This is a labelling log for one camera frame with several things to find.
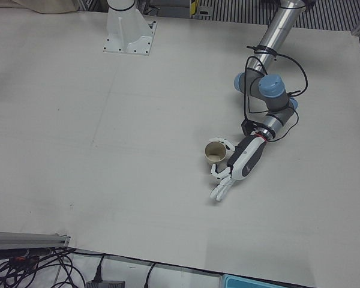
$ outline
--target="white table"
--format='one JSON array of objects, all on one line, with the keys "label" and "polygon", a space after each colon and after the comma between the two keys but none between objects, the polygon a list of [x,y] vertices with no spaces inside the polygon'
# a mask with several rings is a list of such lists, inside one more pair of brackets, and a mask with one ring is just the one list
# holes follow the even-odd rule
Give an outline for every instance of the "white table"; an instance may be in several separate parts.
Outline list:
[{"label": "white table", "polygon": [[[299,125],[222,203],[203,149],[242,138],[233,79],[266,27],[158,18],[149,57],[106,14],[0,10],[0,231],[318,287],[360,287],[360,47],[293,29]],[[290,91],[293,64],[271,69]],[[254,109],[260,103],[253,101]]]}]

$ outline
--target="robotic hand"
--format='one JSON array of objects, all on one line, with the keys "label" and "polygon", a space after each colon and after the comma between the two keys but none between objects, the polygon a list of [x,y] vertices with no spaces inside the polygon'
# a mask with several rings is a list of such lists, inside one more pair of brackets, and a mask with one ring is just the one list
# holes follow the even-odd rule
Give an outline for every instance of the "robotic hand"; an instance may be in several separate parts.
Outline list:
[{"label": "robotic hand", "polygon": [[211,174],[220,180],[220,184],[212,190],[210,198],[221,201],[237,180],[243,180],[252,171],[262,155],[266,139],[261,135],[252,134],[244,138],[236,147],[223,138],[210,140],[210,142],[214,141],[222,143],[227,150],[233,152],[223,171],[218,172],[216,163],[212,164],[211,168]]}]

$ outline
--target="connector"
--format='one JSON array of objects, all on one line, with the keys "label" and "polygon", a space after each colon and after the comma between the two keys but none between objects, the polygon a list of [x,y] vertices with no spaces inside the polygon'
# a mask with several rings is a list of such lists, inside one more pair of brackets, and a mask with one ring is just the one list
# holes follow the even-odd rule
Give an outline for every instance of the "connector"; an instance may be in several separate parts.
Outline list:
[{"label": "connector", "polygon": [[125,281],[87,282],[85,288],[124,288]]}]

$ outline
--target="black wire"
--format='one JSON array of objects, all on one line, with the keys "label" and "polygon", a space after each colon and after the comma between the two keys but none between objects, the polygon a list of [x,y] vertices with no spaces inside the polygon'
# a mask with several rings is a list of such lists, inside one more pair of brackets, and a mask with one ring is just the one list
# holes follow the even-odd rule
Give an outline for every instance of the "black wire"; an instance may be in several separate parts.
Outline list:
[{"label": "black wire", "polygon": [[276,139],[276,140],[269,140],[268,142],[277,142],[277,141],[281,140],[282,138],[286,137],[287,134],[289,133],[289,131],[290,131],[294,126],[296,126],[296,125],[299,123],[299,114],[297,113],[296,109],[294,109],[294,108],[292,108],[292,107],[288,107],[288,108],[289,108],[289,109],[292,109],[293,112],[294,112],[294,114],[296,114],[296,116],[297,116],[296,122],[295,122],[291,127],[289,127],[289,129],[287,130],[287,132],[285,132],[285,134],[282,135],[280,138],[278,138],[278,139]]},{"label": "black wire", "polygon": [[73,288],[80,288],[79,286],[76,286],[75,284],[66,281],[57,282],[56,284],[52,285],[50,288],[54,288],[57,285],[64,285],[64,284],[69,284]]},{"label": "black wire", "polygon": [[84,256],[112,256],[112,254],[106,254],[106,253],[84,253],[84,252],[76,252],[76,251],[72,252],[72,254],[78,254]]},{"label": "black wire", "polygon": [[56,253],[56,250],[53,250],[54,254],[57,256],[58,258],[58,261],[61,265],[61,267],[64,269],[65,273],[67,273],[67,279],[65,279],[65,281],[69,280],[70,283],[73,283],[72,281],[72,278],[71,278],[71,274],[72,274],[72,268],[71,268],[71,271],[68,272],[68,269],[67,267],[65,266],[65,263],[64,263],[64,258],[61,258],[57,253]]},{"label": "black wire", "polygon": [[[83,281],[83,286],[85,287],[85,280],[82,273],[73,266],[73,262],[68,256],[76,249],[59,248],[58,250],[61,251],[57,252],[56,250],[53,250],[53,253],[48,256],[37,259],[33,258],[33,260],[36,260],[36,262],[33,262],[32,258],[25,259],[24,263],[19,263],[22,266],[18,266],[16,261],[14,261],[13,259],[1,263],[0,274],[4,272],[5,275],[0,276],[0,286],[3,285],[4,288],[18,288],[19,285],[24,281],[24,279],[32,276],[28,284],[24,286],[24,288],[28,288],[34,282],[38,271],[50,267],[60,266],[67,274],[67,279],[63,282],[59,282],[53,285],[53,287],[57,285],[62,286],[65,284],[69,284],[71,287],[79,288],[76,284],[73,283],[71,277],[73,271],[76,271],[80,275],[81,280]],[[64,263],[65,259],[69,261],[69,264]]]},{"label": "black wire", "polygon": [[103,262],[103,260],[104,260],[104,257],[105,257],[106,255],[104,254],[102,257],[101,257],[101,259],[100,259],[100,263],[98,264],[99,266],[101,266],[101,264],[102,264],[102,262]]},{"label": "black wire", "polygon": [[[268,53],[268,52],[257,52],[257,51],[254,51],[253,53],[254,53],[254,54],[270,54],[270,53]],[[290,57],[290,56],[287,56],[287,55],[284,55],[284,54],[280,54],[280,53],[276,53],[276,56],[280,56],[280,57],[282,57],[282,58],[286,58],[286,59],[292,61],[292,62],[295,63],[295,64],[299,67],[299,69],[301,70],[301,73],[303,74],[303,76],[304,76],[304,81],[305,81],[304,89],[303,89],[302,91],[297,90],[297,91],[289,92],[289,93],[288,93],[288,96],[293,96],[293,97],[300,96],[301,94],[303,94],[303,93],[308,89],[308,76],[307,76],[304,68],[302,67],[302,65],[301,65],[298,61],[296,61],[295,59],[293,59],[293,58]]]},{"label": "black wire", "polygon": [[148,281],[149,281],[149,276],[151,275],[151,272],[153,270],[153,268],[155,267],[156,263],[153,263],[148,271],[148,274],[146,276],[146,279],[145,279],[145,284],[144,284],[144,288],[148,288]]}]

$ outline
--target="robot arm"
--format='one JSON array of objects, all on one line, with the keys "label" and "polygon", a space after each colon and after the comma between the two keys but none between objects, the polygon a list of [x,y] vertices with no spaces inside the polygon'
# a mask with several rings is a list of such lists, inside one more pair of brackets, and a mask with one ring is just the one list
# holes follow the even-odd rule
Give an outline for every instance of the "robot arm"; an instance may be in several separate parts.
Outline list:
[{"label": "robot arm", "polygon": [[[260,160],[267,142],[276,138],[277,133],[296,112],[297,101],[286,92],[281,77],[267,75],[266,71],[278,55],[277,50],[286,39],[297,17],[312,3],[311,0],[281,0],[272,23],[260,44],[254,47],[254,55],[249,57],[246,69],[235,79],[235,88],[251,97],[263,100],[268,113],[262,122],[250,121],[245,117],[242,123],[244,139],[235,146],[228,159],[227,167],[218,173],[217,164],[212,165],[211,174],[220,180],[210,197],[221,201],[229,188],[238,180],[243,180]],[[224,139],[225,146],[233,146]]]}]

